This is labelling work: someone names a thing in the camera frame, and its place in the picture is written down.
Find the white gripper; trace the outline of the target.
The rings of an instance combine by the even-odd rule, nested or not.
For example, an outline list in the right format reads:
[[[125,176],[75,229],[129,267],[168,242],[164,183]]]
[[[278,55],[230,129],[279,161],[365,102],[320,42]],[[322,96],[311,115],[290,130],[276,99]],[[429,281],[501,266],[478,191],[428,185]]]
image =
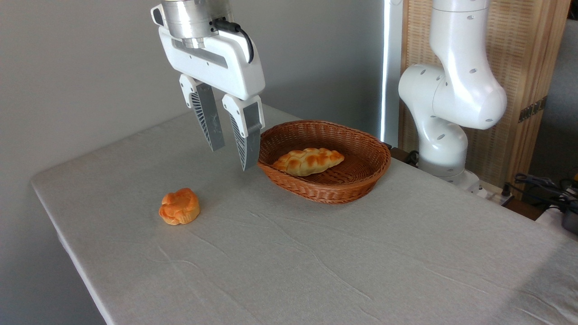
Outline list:
[[[219,31],[205,37],[203,49],[190,49],[168,29],[159,27],[158,32],[169,63],[182,73],[179,83],[185,103],[194,111],[210,149],[225,146],[213,86],[227,93],[222,103],[230,115],[240,162],[244,171],[252,168],[265,127],[258,94],[266,82],[257,50],[248,63],[248,43],[240,34]]]

